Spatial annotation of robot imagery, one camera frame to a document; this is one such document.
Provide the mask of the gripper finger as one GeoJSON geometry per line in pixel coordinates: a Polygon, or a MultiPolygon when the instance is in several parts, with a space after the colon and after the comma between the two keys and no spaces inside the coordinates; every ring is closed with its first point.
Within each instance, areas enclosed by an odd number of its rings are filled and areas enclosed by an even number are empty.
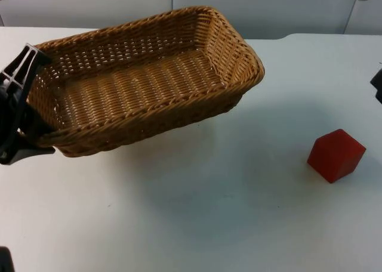
{"type": "Polygon", "coordinates": [[[382,69],[380,69],[371,79],[370,84],[377,90],[375,97],[382,103],[382,69]]]}

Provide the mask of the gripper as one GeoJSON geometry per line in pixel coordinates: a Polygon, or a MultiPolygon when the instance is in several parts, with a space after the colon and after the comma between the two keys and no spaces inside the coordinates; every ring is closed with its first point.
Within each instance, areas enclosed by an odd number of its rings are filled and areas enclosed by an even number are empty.
{"type": "Polygon", "coordinates": [[[1,165],[55,153],[54,147],[36,144],[51,132],[41,115],[27,102],[30,86],[38,71],[52,59],[31,44],[1,71],[1,165]]]}

